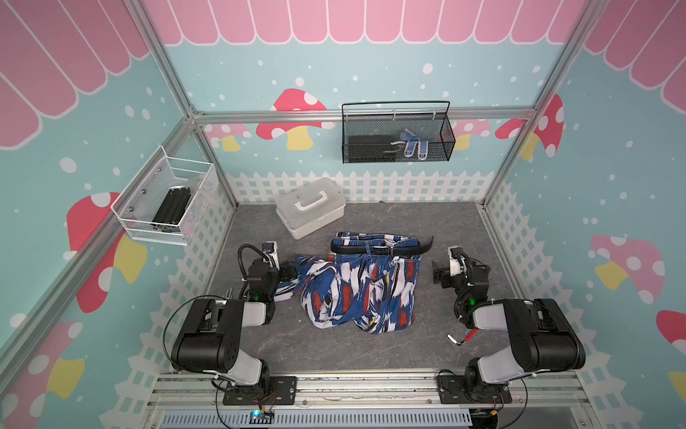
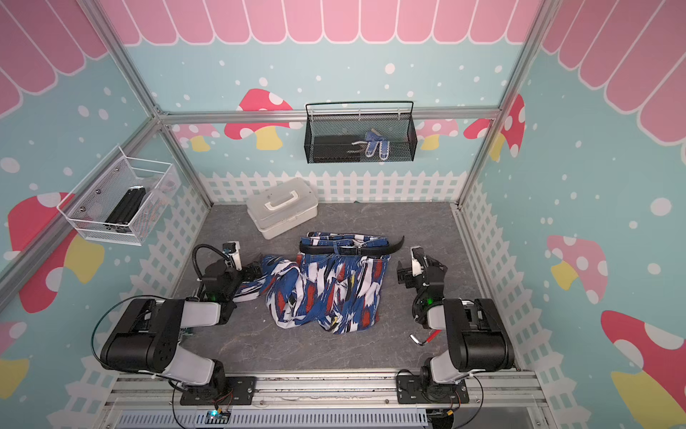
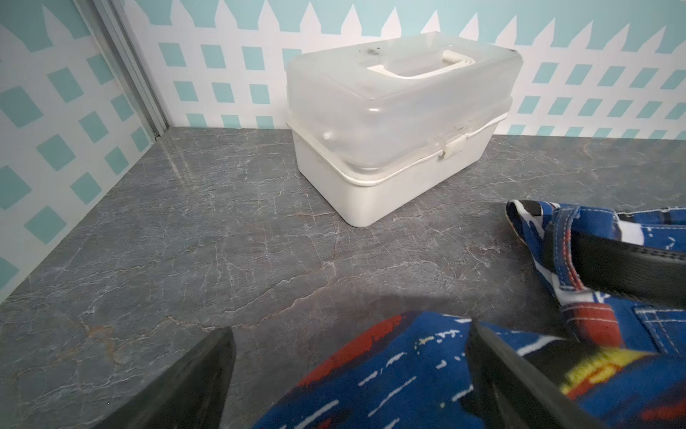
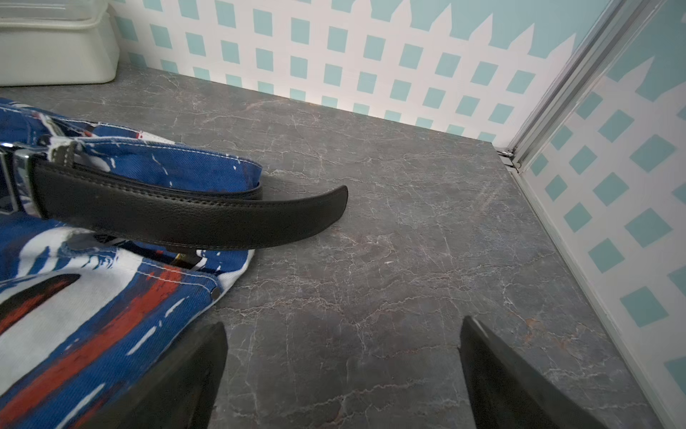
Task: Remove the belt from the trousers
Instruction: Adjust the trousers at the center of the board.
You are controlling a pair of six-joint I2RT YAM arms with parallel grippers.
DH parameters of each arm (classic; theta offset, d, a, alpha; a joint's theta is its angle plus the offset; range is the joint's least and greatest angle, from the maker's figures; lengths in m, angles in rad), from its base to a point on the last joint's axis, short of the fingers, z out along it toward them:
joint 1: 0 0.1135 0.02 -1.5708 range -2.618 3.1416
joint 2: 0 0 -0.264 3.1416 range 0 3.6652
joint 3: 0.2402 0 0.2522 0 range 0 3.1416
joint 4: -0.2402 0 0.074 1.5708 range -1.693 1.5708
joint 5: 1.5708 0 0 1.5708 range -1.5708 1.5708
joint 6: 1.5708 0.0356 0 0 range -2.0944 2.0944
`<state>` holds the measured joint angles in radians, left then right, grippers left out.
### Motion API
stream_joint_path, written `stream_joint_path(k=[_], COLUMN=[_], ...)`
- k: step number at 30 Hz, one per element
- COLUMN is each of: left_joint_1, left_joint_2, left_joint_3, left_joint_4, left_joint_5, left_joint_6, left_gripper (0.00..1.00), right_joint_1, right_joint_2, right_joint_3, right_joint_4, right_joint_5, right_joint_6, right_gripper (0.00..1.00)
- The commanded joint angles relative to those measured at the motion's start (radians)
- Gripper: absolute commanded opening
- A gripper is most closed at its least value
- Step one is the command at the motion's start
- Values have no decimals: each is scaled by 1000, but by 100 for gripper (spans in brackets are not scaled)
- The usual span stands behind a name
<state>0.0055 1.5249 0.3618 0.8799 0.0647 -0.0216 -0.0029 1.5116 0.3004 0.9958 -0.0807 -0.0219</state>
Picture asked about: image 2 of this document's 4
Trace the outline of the blue white red patterned trousers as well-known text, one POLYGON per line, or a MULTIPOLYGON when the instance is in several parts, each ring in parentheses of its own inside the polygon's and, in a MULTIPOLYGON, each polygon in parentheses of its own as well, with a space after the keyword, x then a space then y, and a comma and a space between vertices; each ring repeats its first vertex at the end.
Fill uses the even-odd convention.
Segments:
POLYGON ((331 334, 364 331, 379 320, 391 255, 265 256, 259 263, 262 276, 244 282, 233 301, 263 298, 275 325, 282 329, 317 323, 331 334))

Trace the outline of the black leather belt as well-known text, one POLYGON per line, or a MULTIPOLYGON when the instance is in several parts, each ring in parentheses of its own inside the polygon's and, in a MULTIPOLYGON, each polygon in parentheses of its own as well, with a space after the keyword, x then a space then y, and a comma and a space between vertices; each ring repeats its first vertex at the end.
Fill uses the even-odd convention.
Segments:
POLYGON ((300 240, 299 252, 306 255, 383 257, 401 250, 404 243, 404 236, 399 241, 392 243, 388 238, 382 236, 310 234, 300 240))

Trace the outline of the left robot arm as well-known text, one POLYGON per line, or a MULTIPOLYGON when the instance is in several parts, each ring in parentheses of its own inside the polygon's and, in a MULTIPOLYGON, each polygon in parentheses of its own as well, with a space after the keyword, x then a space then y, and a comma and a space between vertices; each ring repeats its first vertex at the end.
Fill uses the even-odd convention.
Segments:
POLYGON ((226 325, 239 289, 261 277, 262 268, 257 262, 242 264, 237 241, 222 248, 198 244, 190 260, 199 283, 194 295, 166 299, 144 294, 122 300, 123 314, 94 355, 107 370, 161 377, 182 395, 183 405, 219 406, 237 400, 244 384, 228 377, 221 361, 184 349, 180 336, 226 325))

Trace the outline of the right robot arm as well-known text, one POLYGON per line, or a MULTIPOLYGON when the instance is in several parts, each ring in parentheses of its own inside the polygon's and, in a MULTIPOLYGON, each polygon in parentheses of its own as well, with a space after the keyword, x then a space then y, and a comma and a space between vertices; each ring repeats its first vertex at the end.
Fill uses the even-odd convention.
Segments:
POLYGON ((431 338, 445 334, 447 349, 427 359, 416 375, 400 370, 396 375, 400 404, 465 404, 466 380, 478 373, 514 367, 514 348, 492 299, 448 299, 448 268, 411 248, 412 265, 398 266, 398 282, 416 291, 414 321, 430 330, 431 338))

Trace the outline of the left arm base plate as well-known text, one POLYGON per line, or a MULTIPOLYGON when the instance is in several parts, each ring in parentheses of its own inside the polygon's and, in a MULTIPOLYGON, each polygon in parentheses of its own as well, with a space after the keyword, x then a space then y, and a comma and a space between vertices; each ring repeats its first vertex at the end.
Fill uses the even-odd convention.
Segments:
POLYGON ((225 376, 205 386, 182 388, 182 406, 247 406, 251 405, 257 388, 254 376, 225 376))

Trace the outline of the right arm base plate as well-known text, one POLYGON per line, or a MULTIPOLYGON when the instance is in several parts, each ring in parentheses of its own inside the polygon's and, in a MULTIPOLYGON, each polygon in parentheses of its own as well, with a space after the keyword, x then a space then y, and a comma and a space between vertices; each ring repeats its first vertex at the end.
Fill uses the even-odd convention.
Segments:
POLYGON ((458 384, 436 384, 429 376, 400 371, 396 374, 395 383, 399 404, 463 405, 470 402, 464 381, 458 384))

